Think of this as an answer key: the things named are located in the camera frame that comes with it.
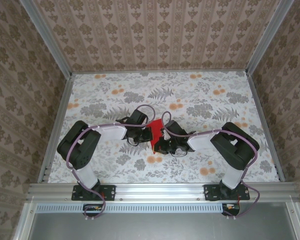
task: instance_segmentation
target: table surface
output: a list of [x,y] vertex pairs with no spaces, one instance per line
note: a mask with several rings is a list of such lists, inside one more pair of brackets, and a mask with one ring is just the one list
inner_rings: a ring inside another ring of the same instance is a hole
[[[220,129],[233,122],[260,145],[257,162],[246,182],[278,182],[263,127],[244,71],[78,74],[64,117],[60,140],[72,125],[112,123],[129,116],[141,104],[152,105],[156,119],[169,110],[186,132]],[[152,111],[140,109],[152,118]],[[98,144],[92,160],[102,183],[219,182],[227,162],[211,145],[184,157],[153,153],[151,144],[133,147],[126,140]],[[75,183],[56,153],[49,183]]]

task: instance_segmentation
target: gray leaf pattern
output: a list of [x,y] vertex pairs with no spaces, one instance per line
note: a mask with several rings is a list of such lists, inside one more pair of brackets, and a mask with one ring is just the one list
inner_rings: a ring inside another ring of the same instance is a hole
[[[187,132],[219,129],[227,121],[235,123],[260,145],[258,160],[245,180],[278,181],[244,72],[108,73],[73,78],[59,141],[78,120],[90,126],[108,124],[130,116],[141,104],[150,104],[157,119],[170,111],[172,119]],[[151,109],[139,110],[152,118]],[[0,139],[8,139],[2,129]],[[91,166],[102,183],[218,183],[228,164],[209,143],[205,143],[204,151],[173,157],[154,153],[149,142],[132,146],[126,140],[109,140],[97,145]],[[48,182],[76,182],[58,153]]]

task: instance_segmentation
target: red object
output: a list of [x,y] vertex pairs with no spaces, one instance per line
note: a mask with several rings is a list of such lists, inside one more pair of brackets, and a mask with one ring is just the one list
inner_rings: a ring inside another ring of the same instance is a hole
[[158,120],[153,121],[152,123],[148,124],[147,127],[151,128],[152,132],[152,140],[150,141],[152,146],[152,151],[154,150],[155,144],[159,141],[159,138],[162,137],[161,129],[164,128],[162,125],[161,118]]

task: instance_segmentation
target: floral tablecloth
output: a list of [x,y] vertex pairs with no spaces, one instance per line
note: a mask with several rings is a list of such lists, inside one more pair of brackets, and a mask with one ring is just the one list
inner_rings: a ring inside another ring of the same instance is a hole
[[[221,128],[231,121],[260,145],[247,182],[279,181],[257,108],[243,71],[78,74],[67,106],[60,139],[78,120],[89,125],[111,123],[129,116],[141,104],[152,105],[161,118],[172,119],[187,132]],[[149,118],[152,111],[140,109]],[[152,152],[150,143],[137,147],[125,140],[98,144],[92,167],[102,183],[219,182],[228,164],[213,147],[173,157]],[[56,153],[49,183],[75,183],[65,161]]]

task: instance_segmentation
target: brown floral wallpaper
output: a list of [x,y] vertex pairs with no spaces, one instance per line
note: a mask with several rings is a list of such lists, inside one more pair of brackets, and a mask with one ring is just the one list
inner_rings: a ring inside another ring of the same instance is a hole
[[0,240],[37,181],[65,79],[25,9],[0,0]]
[[286,180],[294,181],[300,193],[300,0],[294,1],[253,80]]
[[279,0],[35,0],[73,72],[243,69]]

